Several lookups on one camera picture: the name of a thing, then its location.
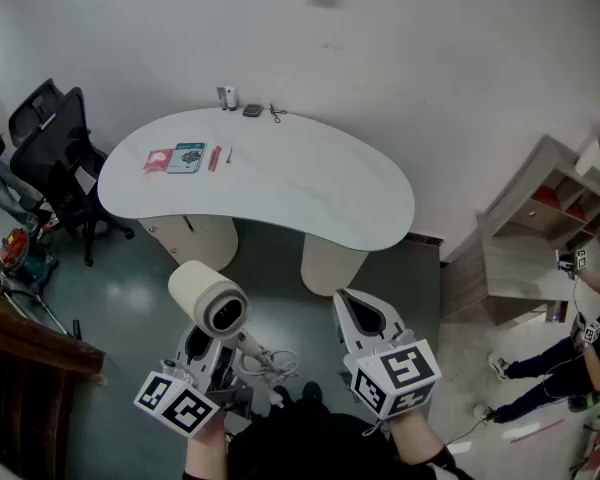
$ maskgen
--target white wall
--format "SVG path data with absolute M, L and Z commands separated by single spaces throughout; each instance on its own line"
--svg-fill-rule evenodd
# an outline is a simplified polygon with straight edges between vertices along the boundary
M 0 0 L 7 110 L 50 76 L 105 149 L 225 83 L 341 128 L 404 170 L 446 255 L 543 134 L 600 121 L 600 0 Z

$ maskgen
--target small white bottle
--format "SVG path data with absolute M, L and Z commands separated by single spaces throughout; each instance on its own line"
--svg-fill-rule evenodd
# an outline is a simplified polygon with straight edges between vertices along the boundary
M 227 105 L 229 106 L 229 110 L 231 112 L 238 109 L 238 98 L 236 96 L 236 88 L 235 87 L 225 87 L 227 91 Z

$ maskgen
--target gray floor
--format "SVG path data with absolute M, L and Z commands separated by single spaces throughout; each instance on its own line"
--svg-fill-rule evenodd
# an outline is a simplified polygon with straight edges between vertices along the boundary
M 132 404 L 148 372 L 172 356 L 187 325 L 167 291 L 177 265 L 140 226 L 134 227 L 134 240 L 115 232 L 100 237 L 91 269 L 82 263 L 80 240 L 61 233 L 53 243 L 61 264 L 47 287 L 47 301 L 67 325 L 79 318 L 83 339 L 107 353 L 108 385 L 84 384 L 76 394 L 68 478 L 179 478 L 182 472 L 185 441 Z M 370 421 L 338 375 L 344 371 L 344 348 L 336 338 L 331 302 L 312 295 L 300 279 L 302 235 L 265 224 L 239 222 L 237 227 L 240 250 L 223 274 L 249 296 L 255 338 L 271 349 L 298 352 L 300 376 L 287 384 L 292 396 L 315 380 L 333 412 Z M 371 254 L 352 287 L 395 305 L 416 336 L 436 350 L 438 261 L 436 248 L 404 242 Z M 266 414 L 262 390 L 254 407 Z

